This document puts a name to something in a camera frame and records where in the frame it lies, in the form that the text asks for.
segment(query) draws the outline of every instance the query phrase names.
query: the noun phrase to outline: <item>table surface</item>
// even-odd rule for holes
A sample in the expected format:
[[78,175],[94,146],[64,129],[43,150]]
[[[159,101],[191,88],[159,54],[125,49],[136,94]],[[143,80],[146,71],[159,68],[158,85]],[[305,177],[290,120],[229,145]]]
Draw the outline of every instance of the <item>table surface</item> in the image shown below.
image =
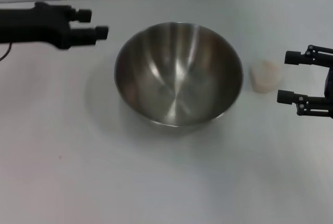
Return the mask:
[[[248,75],[257,59],[333,47],[332,0],[53,3],[92,9],[110,33],[69,51],[15,44],[0,63],[1,223],[332,223],[333,120],[298,117],[277,91],[254,93]],[[145,124],[113,81],[126,40],[166,21],[218,32],[244,66],[234,107],[195,132]],[[280,89],[323,95],[326,68],[284,67]]]

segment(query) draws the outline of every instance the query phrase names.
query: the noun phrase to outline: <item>metal bowl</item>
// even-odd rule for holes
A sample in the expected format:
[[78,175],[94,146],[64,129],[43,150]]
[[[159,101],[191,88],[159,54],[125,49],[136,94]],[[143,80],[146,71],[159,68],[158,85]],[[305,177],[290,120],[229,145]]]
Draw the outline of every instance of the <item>metal bowl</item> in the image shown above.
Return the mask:
[[243,74],[237,53],[219,34],[167,22],[125,43],[114,78],[122,98],[139,114],[180,127],[221,116],[238,97]]

